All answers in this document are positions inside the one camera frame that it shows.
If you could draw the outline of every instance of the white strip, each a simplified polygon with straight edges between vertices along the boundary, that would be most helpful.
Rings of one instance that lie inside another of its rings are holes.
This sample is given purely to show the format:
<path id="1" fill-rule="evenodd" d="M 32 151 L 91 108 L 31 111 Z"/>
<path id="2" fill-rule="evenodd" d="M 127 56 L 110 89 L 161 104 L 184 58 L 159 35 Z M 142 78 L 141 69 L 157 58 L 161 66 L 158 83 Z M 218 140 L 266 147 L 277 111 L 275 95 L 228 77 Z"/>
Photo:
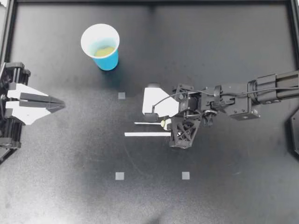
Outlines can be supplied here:
<path id="1" fill-rule="evenodd" d="M 132 136 L 171 136 L 170 132 L 125 132 L 126 137 Z"/>
<path id="2" fill-rule="evenodd" d="M 136 125 L 161 125 L 161 123 L 150 123 L 150 122 L 134 122 Z"/>

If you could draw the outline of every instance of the yellow liquid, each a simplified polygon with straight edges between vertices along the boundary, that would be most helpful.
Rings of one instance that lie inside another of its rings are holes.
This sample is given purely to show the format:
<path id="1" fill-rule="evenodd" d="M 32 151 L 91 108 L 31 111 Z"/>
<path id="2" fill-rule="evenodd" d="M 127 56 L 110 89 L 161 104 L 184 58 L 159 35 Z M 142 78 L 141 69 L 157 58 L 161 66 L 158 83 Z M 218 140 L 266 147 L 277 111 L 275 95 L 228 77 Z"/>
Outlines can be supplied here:
<path id="1" fill-rule="evenodd" d="M 100 48 L 97 50 L 97 52 L 95 53 L 96 57 L 104 57 L 107 56 L 109 54 L 111 54 L 114 51 L 114 47 L 105 47 L 105 48 Z"/>

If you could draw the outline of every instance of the black table surface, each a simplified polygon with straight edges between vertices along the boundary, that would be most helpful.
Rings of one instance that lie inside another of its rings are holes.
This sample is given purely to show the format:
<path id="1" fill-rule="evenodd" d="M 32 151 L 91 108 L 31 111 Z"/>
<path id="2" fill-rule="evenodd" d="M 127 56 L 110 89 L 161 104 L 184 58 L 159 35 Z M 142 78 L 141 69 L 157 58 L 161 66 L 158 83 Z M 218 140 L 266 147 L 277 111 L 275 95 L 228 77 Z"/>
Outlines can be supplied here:
<path id="1" fill-rule="evenodd" d="M 96 23 L 119 32 L 113 71 L 81 49 Z M 156 130 L 133 124 L 149 82 L 170 92 L 296 70 L 285 5 L 20 4 L 11 61 L 67 107 L 26 126 L 0 165 L 1 224 L 299 223 L 299 160 L 285 125 L 297 99 L 264 106 L 257 120 L 219 114 L 188 150 L 124 137 Z"/>

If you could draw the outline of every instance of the square marker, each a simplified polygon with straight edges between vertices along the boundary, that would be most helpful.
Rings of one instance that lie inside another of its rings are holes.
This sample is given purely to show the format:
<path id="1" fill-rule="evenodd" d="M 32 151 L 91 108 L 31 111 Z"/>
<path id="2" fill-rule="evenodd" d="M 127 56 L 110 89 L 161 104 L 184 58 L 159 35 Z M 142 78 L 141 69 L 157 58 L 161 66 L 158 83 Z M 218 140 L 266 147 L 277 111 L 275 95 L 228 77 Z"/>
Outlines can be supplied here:
<path id="1" fill-rule="evenodd" d="M 125 92 L 119 92 L 118 93 L 118 99 L 126 99 L 126 93 Z"/>
<path id="2" fill-rule="evenodd" d="M 115 180 L 123 181 L 124 179 L 125 179 L 125 173 L 124 172 L 115 172 Z"/>
<path id="3" fill-rule="evenodd" d="M 190 172 L 182 172 L 182 180 L 190 180 Z"/>

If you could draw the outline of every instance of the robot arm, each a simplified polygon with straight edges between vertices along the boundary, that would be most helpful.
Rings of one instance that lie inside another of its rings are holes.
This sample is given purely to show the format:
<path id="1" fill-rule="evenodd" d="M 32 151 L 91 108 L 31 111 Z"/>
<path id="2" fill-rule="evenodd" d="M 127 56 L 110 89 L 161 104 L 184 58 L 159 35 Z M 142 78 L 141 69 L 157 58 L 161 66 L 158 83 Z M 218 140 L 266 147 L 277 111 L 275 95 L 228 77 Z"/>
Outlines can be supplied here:
<path id="1" fill-rule="evenodd" d="M 21 147 L 23 125 L 65 107 L 63 101 L 27 86 L 30 71 L 22 63 L 4 63 L 0 71 L 0 163 Z"/>
<path id="2" fill-rule="evenodd" d="M 179 84 L 168 95 L 157 86 L 145 88 L 143 114 L 147 122 L 162 119 L 171 132 L 171 147 L 192 146 L 200 122 L 213 125 L 213 117 L 224 112 L 236 120 L 260 118 L 260 105 L 299 96 L 299 71 L 259 77 L 244 84 L 222 84 L 195 91 Z"/>

